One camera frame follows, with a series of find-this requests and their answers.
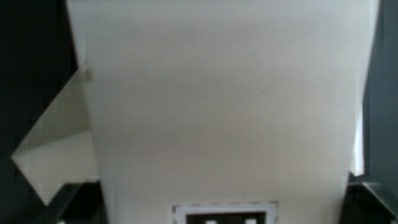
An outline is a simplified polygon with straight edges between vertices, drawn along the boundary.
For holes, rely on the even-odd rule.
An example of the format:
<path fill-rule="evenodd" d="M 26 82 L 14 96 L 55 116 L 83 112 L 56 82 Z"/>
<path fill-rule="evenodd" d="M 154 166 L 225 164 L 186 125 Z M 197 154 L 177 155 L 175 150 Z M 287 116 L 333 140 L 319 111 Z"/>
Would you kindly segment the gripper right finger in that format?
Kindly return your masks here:
<path fill-rule="evenodd" d="M 398 224 L 398 196 L 365 175 L 349 175 L 339 224 Z"/>

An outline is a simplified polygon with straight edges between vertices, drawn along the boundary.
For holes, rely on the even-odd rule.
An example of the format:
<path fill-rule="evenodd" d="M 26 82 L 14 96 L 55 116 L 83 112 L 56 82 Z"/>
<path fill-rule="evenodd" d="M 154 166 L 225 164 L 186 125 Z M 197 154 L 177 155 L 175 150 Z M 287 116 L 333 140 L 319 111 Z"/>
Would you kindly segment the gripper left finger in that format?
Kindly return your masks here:
<path fill-rule="evenodd" d="M 62 186 L 33 224 L 108 224 L 97 182 L 69 183 Z"/>

